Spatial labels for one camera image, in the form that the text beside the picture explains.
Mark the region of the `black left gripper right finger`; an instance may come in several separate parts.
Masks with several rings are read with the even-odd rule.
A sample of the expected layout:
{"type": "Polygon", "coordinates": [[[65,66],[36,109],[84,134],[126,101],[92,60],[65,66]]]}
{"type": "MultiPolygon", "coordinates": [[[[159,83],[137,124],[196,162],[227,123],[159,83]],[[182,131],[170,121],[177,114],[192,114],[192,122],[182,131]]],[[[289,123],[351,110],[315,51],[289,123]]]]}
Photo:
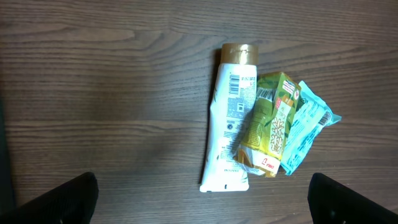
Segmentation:
{"type": "Polygon", "coordinates": [[[322,173],[314,173],[308,188],[314,224],[397,224],[397,214],[322,173]]]}

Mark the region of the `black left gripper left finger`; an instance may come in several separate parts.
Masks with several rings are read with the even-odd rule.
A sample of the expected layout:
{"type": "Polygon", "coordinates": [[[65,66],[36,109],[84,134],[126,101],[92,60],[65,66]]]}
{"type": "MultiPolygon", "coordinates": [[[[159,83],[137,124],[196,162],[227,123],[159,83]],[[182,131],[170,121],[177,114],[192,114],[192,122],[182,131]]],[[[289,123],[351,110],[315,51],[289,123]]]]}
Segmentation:
{"type": "Polygon", "coordinates": [[[19,208],[1,215],[1,224],[88,224],[99,188],[92,172],[85,172],[19,208]]]}

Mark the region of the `green yellow drink carton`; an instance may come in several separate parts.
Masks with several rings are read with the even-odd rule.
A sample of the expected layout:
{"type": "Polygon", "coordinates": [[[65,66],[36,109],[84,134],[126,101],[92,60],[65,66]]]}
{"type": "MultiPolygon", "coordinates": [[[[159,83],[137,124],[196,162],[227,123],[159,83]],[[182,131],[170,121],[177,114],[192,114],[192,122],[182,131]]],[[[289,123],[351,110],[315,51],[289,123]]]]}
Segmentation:
{"type": "Polygon", "coordinates": [[[252,118],[234,156],[248,174],[276,176],[300,92],[300,86],[284,72],[258,76],[252,118]]]}

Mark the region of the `teal wipes packet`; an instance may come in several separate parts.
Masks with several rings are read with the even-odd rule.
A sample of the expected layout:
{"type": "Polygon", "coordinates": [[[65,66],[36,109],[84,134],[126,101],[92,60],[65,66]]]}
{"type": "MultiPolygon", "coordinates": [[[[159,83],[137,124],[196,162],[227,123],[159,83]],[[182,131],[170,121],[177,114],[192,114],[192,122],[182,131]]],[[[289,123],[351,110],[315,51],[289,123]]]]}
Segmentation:
{"type": "Polygon", "coordinates": [[[300,101],[281,160],[286,175],[296,171],[323,128],[341,121],[341,116],[334,114],[303,80],[299,86],[300,101]]]}

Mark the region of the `white tube gold cap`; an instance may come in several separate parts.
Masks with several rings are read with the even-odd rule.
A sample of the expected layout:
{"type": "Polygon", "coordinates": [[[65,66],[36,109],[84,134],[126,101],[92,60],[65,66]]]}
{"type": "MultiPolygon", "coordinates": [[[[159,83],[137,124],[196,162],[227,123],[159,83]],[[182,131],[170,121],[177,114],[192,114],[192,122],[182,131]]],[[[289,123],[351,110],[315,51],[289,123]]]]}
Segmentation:
{"type": "Polygon", "coordinates": [[[208,142],[200,191],[249,188],[248,174],[234,160],[256,100],[258,46],[223,44],[210,103],[208,142]]]}

